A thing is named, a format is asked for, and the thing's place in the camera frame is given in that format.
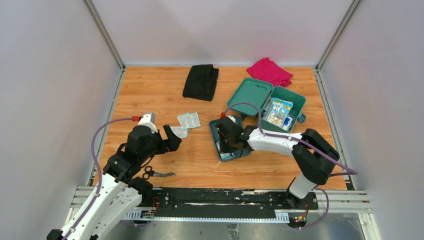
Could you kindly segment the teal white sachet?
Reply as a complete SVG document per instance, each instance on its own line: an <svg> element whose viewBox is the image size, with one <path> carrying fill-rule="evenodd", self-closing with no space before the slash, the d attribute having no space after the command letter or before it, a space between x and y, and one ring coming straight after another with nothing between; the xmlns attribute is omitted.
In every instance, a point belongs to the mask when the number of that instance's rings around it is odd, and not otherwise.
<svg viewBox="0 0 424 240"><path fill-rule="evenodd" d="M216 142L216 148L217 148L217 152L218 152L218 155L219 155L221 161L224 162L224 161L227 161L227 160L230 160L230 159L233 158L231 153L223 153L223 152L221 152L220 143L219 142Z"/></svg>

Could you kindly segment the light blue mask packet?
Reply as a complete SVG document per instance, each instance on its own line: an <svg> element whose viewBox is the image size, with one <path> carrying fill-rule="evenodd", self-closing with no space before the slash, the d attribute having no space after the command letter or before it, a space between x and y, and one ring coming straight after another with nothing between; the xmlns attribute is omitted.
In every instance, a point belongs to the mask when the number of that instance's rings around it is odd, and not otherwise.
<svg viewBox="0 0 424 240"><path fill-rule="evenodd" d="M283 128L284 122L288 117L293 105L294 104L291 101L272 97L265 108L264 116L262 119L274 126Z"/></svg>

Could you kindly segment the teal medicine box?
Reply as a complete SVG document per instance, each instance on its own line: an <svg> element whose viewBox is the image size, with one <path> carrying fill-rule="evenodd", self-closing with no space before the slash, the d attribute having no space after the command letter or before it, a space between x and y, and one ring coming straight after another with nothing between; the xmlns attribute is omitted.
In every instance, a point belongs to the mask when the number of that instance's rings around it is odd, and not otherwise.
<svg viewBox="0 0 424 240"><path fill-rule="evenodd" d="M227 106L232 110L241 114L241 119L244 120L246 116L254 117L258 114L256 109L248 104L250 103L261 110L264 117L268 111L268 105L272 99L276 98L282 101L293 103L292 108L288 112L288 117L291 118L290 123L286 128L278 127L266 120L261 120L261 127L264 130L289 133L293 130L296 123L304 123L306 120L305 114L302 113L303 107L306 103L306 98L298 93L295 93L282 86L273 86L269 82L254 78L245 78L239 87L234 91L234 94L227 102Z"/></svg>

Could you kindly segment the small white blue bottle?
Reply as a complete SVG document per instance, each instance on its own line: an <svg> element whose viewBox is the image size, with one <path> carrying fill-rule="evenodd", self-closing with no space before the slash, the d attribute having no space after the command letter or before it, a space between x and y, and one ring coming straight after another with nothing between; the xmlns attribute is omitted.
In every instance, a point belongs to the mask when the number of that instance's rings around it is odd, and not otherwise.
<svg viewBox="0 0 424 240"><path fill-rule="evenodd" d="M288 115L284 120L282 129L285 130L285 131L288 131L293 124L293 120L294 119L290 115Z"/></svg>

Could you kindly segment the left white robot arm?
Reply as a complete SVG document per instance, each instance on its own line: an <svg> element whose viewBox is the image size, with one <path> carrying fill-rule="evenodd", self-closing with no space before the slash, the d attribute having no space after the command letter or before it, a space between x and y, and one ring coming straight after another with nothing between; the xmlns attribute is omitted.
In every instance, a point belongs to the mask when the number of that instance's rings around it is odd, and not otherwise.
<svg viewBox="0 0 424 240"><path fill-rule="evenodd" d="M130 118L137 124L126 142L99 170L97 185L78 212L62 228L52 229L48 240L101 240L134 207L152 203L153 185L137 174L153 157L175 152L182 142L169 125L163 127L167 136L163 139L155 118L153 112Z"/></svg>

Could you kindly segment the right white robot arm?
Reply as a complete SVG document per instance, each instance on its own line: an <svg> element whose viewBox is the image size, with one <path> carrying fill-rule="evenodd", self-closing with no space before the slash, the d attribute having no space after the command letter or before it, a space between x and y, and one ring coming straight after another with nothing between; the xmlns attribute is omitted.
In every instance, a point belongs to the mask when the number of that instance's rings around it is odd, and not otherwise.
<svg viewBox="0 0 424 240"><path fill-rule="evenodd" d="M267 151L295 160L300 174L289 184L283 197L292 209L301 207L314 187L327 183L340 159L336 149L311 128L303 133L282 133L255 125L242 127L233 116L225 116L217 120L215 129L222 153Z"/></svg>

